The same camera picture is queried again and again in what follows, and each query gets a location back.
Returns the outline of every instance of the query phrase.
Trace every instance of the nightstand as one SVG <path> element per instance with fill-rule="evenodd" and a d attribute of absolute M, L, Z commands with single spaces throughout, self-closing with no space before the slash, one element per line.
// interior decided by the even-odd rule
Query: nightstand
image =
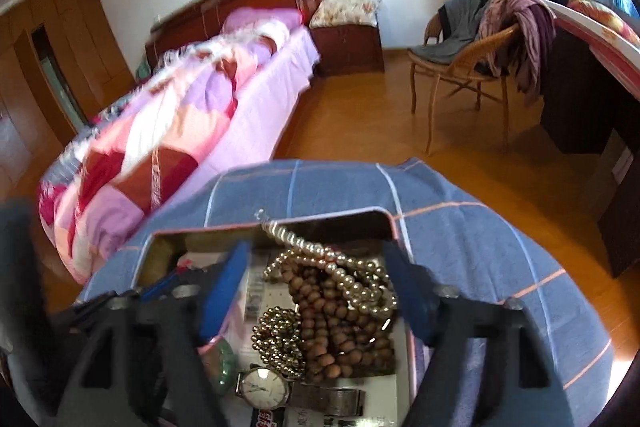
<path fill-rule="evenodd" d="M 345 24 L 310 28 L 326 75 L 385 71 L 376 26 Z"/>

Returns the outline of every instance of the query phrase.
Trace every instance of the watch strap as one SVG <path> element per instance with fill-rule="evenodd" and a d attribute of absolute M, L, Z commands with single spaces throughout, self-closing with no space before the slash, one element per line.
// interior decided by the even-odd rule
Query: watch strap
<path fill-rule="evenodd" d="M 361 416 L 364 391 L 318 387 L 292 382 L 287 405 L 300 409 L 312 409 L 328 416 Z"/>

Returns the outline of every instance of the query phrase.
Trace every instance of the chair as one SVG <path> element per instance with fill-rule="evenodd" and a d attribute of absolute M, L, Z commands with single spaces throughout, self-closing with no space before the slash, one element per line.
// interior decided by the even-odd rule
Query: chair
<path fill-rule="evenodd" d="M 440 34 L 442 33 L 442 23 L 440 17 L 436 14 L 427 25 L 424 31 L 424 45 L 427 45 L 430 38 L 435 38 L 436 42 L 440 42 Z M 438 84 L 440 81 L 454 84 L 456 88 L 451 91 L 447 98 L 453 96 L 457 92 L 468 89 L 477 94 L 476 98 L 476 110 L 480 110 L 480 102 L 482 97 L 489 98 L 502 104 L 503 107 L 503 131 L 502 131 L 502 147 L 507 149 L 509 142 L 509 100 L 507 97 L 507 77 L 508 72 L 503 71 L 500 77 L 491 76 L 490 74 L 478 73 L 475 70 L 476 64 L 489 53 L 492 53 L 499 48 L 508 45 L 512 39 L 516 38 L 520 34 L 520 27 L 517 24 L 510 26 L 509 28 L 502 30 L 499 33 L 491 35 L 490 37 L 481 39 L 476 42 L 472 42 L 463 48 L 460 53 L 456 55 L 451 64 L 436 64 L 430 62 L 424 58 L 418 57 L 411 50 L 409 50 L 409 60 L 411 60 L 411 93 L 412 104 L 411 113 L 415 114 L 415 105 L 417 97 L 415 94 L 415 75 L 425 74 L 427 76 L 433 76 L 434 82 L 431 86 L 431 100 L 429 104 L 429 138 L 427 141 L 427 154 L 431 154 L 431 142 L 433 141 L 433 129 L 435 125 L 435 103 L 436 92 L 438 90 Z M 495 82 L 500 80 L 502 83 L 502 98 L 496 98 L 486 92 L 482 91 L 483 82 Z"/>

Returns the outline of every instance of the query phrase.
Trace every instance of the wristwatch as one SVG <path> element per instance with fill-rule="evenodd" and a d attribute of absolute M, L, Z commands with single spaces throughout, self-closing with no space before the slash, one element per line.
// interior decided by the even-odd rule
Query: wristwatch
<path fill-rule="evenodd" d="M 255 367 L 238 374 L 236 394 L 255 409 L 279 407 L 312 409 L 327 416 L 362 416 L 364 391 L 318 387 L 288 381 L 269 367 Z"/>

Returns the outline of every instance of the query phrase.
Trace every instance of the necklace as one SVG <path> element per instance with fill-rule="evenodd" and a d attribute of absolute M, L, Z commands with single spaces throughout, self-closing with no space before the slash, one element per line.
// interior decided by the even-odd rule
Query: necklace
<path fill-rule="evenodd" d="M 384 321 L 391 318 L 398 307 L 398 300 L 383 266 L 372 260 L 348 257 L 321 243 L 306 241 L 271 220 L 262 209 L 256 212 L 255 217 L 270 238 L 286 247 L 264 270 L 265 280 L 273 281 L 279 275 L 292 279 L 292 272 L 281 273 L 285 263 L 318 268 L 335 281 L 336 289 L 342 293 L 350 309 L 369 315 L 372 319 Z"/>

